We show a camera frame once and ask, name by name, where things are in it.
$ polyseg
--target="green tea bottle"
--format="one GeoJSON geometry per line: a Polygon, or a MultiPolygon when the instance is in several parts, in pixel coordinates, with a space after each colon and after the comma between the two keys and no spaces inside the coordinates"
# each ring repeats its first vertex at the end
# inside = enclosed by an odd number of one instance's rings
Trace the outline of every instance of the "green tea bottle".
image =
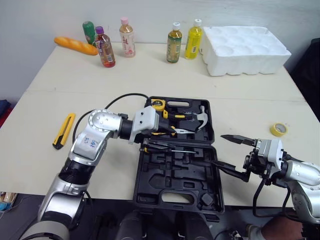
{"type": "Polygon", "coordinates": [[[176,63],[179,60],[182,33],[180,30],[180,22],[174,22],[172,31],[168,34],[168,42],[166,46],[166,60],[169,63],[176,63]]]}
{"type": "Polygon", "coordinates": [[[96,31],[94,24],[91,21],[85,21],[82,24],[82,28],[84,31],[85,39],[87,40],[88,44],[96,46],[96,31]]]}

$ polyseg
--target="yellow bottle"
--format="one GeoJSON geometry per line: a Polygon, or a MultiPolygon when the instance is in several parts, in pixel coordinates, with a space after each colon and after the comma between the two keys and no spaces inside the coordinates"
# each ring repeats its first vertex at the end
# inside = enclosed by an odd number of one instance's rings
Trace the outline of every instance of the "yellow bottle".
{"type": "Polygon", "coordinates": [[[202,37],[201,23],[201,19],[195,19],[193,27],[189,30],[184,54],[186,59],[195,59],[198,54],[202,37]]]}

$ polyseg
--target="white table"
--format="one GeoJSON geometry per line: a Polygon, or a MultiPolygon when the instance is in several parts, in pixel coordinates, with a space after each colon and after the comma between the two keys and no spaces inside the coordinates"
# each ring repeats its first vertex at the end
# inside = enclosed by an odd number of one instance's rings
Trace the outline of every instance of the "white table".
{"type": "MultiPolygon", "coordinates": [[[[236,165],[239,171],[243,171],[252,147],[219,136],[272,139],[269,127],[275,122],[288,127],[282,137],[286,151],[320,165],[320,124],[284,68],[270,75],[211,77],[201,56],[167,63],[165,44],[137,44],[134,58],[122,57],[119,43],[113,43],[113,48],[113,68],[103,67],[98,56],[55,48],[0,129],[1,191],[45,195],[72,145],[70,134],[62,149],[52,147],[68,113],[76,113],[77,120],[84,112],[103,108],[114,98],[133,92],[209,100],[218,159],[236,165]]],[[[144,102],[142,97],[130,96],[110,110],[132,118],[144,102]]],[[[79,130],[85,124],[82,121],[79,130]]],[[[90,181],[88,190],[93,198],[132,199],[138,148],[122,139],[108,141],[90,181]]],[[[252,175],[245,183],[222,172],[221,182],[226,205],[251,206],[260,179],[252,175]]],[[[265,187],[258,205],[279,207],[284,197],[284,189],[265,187]]]]}

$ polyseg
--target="screwdriver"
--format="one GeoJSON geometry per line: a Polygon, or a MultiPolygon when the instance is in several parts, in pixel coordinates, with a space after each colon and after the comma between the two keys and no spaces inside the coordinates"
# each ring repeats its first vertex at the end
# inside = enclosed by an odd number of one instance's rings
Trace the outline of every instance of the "screwdriver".
{"type": "Polygon", "coordinates": [[[183,150],[172,150],[171,148],[163,148],[163,149],[154,149],[150,147],[140,148],[140,152],[145,152],[148,154],[162,154],[162,153],[189,153],[189,154],[196,154],[196,151],[183,151],[183,150]]]}

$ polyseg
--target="plastic bottle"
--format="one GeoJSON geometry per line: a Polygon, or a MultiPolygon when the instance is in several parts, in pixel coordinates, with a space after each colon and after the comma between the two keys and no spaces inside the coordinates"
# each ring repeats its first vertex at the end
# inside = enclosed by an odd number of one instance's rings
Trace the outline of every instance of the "plastic bottle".
{"type": "Polygon", "coordinates": [[[195,19],[193,27],[189,30],[184,54],[186,59],[195,59],[197,57],[202,37],[201,23],[201,19],[195,19]]]}
{"type": "Polygon", "coordinates": [[[168,34],[168,42],[166,46],[166,60],[169,63],[176,63],[179,60],[182,33],[180,30],[180,22],[174,22],[172,31],[168,34]]]}
{"type": "Polygon", "coordinates": [[[126,16],[121,17],[120,20],[122,25],[119,31],[120,31],[120,37],[122,41],[124,56],[127,58],[132,58],[136,55],[134,30],[128,24],[129,21],[126,16]]]}
{"type": "Polygon", "coordinates": [[[96,46],[96,31],[94,24],[91,21],[85,21],[82,24],[82,28],[85,35],[85,39],[87,40],[88,44],[96,46]]]}
{"type": "Polygon", "coordinates": [[[104,28],[97,26],[95,28],[95,46],[100,55],[101,62],[106,68],[112,68],[116,65],[114,51],[112,50],[110,38],[104,34],[104,28]]]}

